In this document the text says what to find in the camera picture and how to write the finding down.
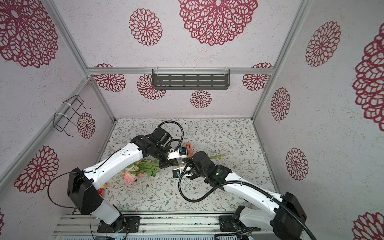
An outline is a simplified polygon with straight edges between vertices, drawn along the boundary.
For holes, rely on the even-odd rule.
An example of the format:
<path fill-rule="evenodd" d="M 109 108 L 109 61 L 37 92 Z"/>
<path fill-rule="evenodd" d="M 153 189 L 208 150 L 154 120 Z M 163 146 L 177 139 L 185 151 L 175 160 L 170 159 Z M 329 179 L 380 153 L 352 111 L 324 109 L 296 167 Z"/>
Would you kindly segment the pink flower bouquet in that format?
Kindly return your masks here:
<path fill-rule="evenodd" d="M 159 169 L 158 161 L 140 160 L 123 169 L 124 175 L 121 175 L 121 177 L 124 179 L 126 185 L 133 185 L 142 177 L 155 177 Z"/>

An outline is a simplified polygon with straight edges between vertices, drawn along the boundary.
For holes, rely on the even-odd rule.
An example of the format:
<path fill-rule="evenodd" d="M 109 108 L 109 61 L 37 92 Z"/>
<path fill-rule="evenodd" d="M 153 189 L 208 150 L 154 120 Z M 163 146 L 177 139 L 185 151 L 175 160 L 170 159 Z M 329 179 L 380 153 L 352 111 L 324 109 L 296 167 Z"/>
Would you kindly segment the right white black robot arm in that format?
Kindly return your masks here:
<path fill-rule="evenodd" d="M 303 232 L 310 239 L 316 239 L 309 227 L 306 226 L 307 215 L 297 197 L 289 192 L 284 195 L 267 191 L 245 180 L 231 169 L 216 165 L 204 151 L 197 152 L 185 159 L 185 165 L 173 170 L 173 177 L 180 181 L 204 178 L 212 188 L 198 199 L 188 198 L 178 190 L 182 198 L 190 203 L 205 200 L 215 190 L 234 194 L 264 212 L 259 215 L 253 209 L 239 206 L 231 219 L 231 224 L 239 226 L 238 234 L 250 233 L 256 230 L 271 230 L 280 240 L 299 240 Z"/>

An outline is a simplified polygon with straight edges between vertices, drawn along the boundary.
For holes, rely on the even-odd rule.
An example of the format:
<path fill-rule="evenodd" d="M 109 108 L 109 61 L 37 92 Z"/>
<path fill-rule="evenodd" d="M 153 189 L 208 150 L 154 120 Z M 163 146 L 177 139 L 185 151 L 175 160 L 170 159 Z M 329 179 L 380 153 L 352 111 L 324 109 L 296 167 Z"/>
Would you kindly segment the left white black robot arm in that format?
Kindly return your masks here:
<path fill-rule="evenodd" d="M 157 126 L 152 134 L 136 136 L 104 161 L 84 170 L 75 168 L 68 172 L 67 195 L 73 202 L 74 209 L 79 210 L 82 215 L 99 218 L 112 232 L 121 231 L 126 225 L 124 215 L 105 200 L 98 190 L 117 173 L 147 156 L 158 160 L 161 169 L 176 166 L 178 159 L 187 156 L 186 149 L 182 147 L 183 140 L 176 141 L 178 145 L 172 149 L 171 135 L 161 126 Z"/>

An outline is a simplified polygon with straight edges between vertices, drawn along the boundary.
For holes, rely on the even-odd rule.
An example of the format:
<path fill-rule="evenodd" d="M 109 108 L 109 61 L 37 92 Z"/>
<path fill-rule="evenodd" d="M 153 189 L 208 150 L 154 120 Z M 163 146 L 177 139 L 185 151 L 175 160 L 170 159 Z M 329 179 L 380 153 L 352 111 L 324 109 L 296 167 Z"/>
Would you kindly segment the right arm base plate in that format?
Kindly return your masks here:
<path fill-rule="evenodd" d="M 244 231 L 246 227 L 240 220 L 233 218 L 229 215 L 219 216 L 219 225 L 221 232 L 240 232 Z"/>

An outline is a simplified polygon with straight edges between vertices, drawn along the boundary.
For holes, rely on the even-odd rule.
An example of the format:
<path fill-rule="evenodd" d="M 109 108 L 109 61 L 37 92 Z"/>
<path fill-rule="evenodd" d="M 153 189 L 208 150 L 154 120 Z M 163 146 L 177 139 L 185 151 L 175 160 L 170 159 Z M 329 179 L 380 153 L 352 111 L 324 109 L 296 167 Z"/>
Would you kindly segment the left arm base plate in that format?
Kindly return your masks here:
<path fill-rule="evenodd" d="M 100 221 L 97 233 L 137 233 L 139 230 L 141 217 L 139 216 L 120 216 L 111 225 L 106 224 L 103 220 Z"/>

